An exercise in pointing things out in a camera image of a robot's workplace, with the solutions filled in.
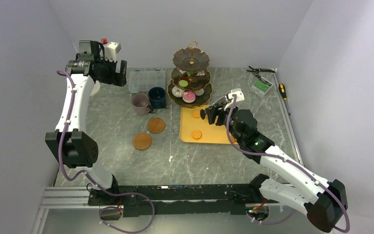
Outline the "orange round cookie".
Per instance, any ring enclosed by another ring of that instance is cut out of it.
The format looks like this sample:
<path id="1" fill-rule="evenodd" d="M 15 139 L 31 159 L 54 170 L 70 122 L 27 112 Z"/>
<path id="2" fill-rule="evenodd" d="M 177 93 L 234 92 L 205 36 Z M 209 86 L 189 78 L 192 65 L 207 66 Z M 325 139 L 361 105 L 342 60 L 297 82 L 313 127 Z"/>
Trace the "orange round cookie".
<path id="1" fill-rule="evenodd" d="M 202 132 L 201 132 L 200 130 L 193 130 L 193 131 L 191 132 L 191 137 L 192 137 L 193 139 L 198 140 L 198 139 L 200 139 L 200 138 L 202 137 Z"/>

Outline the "white chocolate drizzle donut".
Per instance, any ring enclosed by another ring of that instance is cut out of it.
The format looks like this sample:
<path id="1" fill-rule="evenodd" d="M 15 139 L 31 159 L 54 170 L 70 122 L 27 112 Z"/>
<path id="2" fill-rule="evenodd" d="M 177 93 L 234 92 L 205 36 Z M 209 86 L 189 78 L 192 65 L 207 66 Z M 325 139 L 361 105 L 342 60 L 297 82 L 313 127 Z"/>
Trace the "white chocolate drizzle donut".
<path id="1" fill-rule="evenodd" d="M 171 90 L 171 93 L 176 97 L 176 98 L 182 98 L 184 95 L 184 90 L 181 88 L 178 88 L 177 86 L 174 86 Z"/>

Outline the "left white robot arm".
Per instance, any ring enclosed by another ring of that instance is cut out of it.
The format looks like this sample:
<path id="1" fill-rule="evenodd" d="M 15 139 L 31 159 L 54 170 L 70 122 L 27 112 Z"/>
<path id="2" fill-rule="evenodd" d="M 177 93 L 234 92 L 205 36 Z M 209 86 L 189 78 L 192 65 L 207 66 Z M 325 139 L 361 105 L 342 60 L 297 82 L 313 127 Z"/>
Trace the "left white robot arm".
<path id="1" fill-rule="evenodd" d="M 126 85 L 127 62 L 118 61 L 119 42 L 81 40 L 75 58 L 57 74 L 66 79 L 66 96 L 60 119 L 45 143 L 68 181 L 84 175 L 109 205 L 117 203 L 121 192 L 114 176 L 98 160 L 97 143 L 86 133 L 89 100 L 97 82 Z"/>

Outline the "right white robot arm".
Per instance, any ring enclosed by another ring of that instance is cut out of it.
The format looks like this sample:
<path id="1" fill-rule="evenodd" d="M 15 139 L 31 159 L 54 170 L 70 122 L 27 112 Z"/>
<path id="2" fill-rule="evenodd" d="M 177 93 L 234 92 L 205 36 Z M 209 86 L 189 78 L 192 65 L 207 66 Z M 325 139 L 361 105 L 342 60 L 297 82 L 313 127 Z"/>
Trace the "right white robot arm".
<path id="1" fill-rule="evenodd" d="M 248 109 L 234 102 L 200 111 L 209 124 L 226 127 L 232 146 L 248 159 L 278 173 L 289 185 L 282 185 L 259 174 L 249 183 L 249 197 L 254 202 L 274 200 L 304 214 L 324 233 L 350 231 L 345 185 L 338 179 L 329 181 L 289 157 L 271 139 L 258 131 L 258 122 Z"/>

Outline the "pink frosted donut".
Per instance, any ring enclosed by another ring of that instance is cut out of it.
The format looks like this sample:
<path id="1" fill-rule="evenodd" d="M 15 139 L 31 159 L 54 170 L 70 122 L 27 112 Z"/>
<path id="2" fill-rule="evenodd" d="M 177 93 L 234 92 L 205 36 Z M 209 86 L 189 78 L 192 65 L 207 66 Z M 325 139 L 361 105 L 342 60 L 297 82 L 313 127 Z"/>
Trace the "pink frosted donut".
<path id="1" fill-rule="evenodd" d="M 185 103 L 193 103 L 196 100 L 196 95 L 193 91 L 185 91 L 182 100 Z"/>

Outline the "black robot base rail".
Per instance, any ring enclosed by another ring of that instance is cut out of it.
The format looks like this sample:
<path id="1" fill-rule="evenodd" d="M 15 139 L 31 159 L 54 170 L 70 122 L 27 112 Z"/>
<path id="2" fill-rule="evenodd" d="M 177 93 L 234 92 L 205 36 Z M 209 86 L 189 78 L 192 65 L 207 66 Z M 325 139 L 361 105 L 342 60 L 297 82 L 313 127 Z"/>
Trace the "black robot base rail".
<path id="1" fill-rule="evenodd" d="M 262 209 L 272 200 L 248 184 L 118 185 L 106 192 L 89 190 L 88 205 L 120 208 L 124 217 L 228 213 L 243 215 Z"/>

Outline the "orange macaron top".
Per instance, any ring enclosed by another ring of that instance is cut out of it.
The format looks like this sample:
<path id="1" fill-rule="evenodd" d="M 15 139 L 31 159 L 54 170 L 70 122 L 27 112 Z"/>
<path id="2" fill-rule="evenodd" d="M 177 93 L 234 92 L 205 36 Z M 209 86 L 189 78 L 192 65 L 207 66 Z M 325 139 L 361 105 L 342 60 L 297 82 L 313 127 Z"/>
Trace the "orange macaron top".
<path id="1" fill-rule="evenodd" d="M 200 117 L 201 117 L 200 110 L 194 110 L 194 111 L 192 112 L 192 116 L 193 116 L 194 118 L 200 118 Z"/>

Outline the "three-tier black dessert stand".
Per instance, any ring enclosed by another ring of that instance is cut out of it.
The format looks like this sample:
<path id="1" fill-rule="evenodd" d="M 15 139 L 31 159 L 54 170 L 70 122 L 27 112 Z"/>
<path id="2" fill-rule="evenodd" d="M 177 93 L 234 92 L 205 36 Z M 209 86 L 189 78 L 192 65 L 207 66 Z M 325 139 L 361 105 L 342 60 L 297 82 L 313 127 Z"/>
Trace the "three-tier black dessert stand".
<path id="1" fill-rule="evenodd" d="M 177 50 L 172 58 L 174 68 L 170 74 L 170 82 L 167 87 L 168 96 L 175 104 L 181 107 L 193 108 L 207 104 L 211 98 L 213 87 L 211 73 L 208 70 L 209 55 L 198 48 L 197 41 L 191 41 L 187 47 Z M 179 86 L 180 80 L 187 80 L 189 85 L 185 88 Z M 196 96 L 193 103 L 185 103 L 181 98 L 176 98 L 171 90 L 174 86 L 184 91 L 196 91 L 204 89 L 204 94 Z"/>

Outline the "green macaron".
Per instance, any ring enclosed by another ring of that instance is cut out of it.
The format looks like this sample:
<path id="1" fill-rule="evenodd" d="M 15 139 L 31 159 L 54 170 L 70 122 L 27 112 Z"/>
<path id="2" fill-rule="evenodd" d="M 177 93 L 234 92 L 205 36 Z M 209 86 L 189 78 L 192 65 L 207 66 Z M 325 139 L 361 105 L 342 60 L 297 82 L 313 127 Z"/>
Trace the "green macaron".
<path id="1" fill-rule="evenodd" d="M 178 84 L 180 87 L 185 88 L 189 85 L 189 82 L 187 80 L 180 80 Z"/>

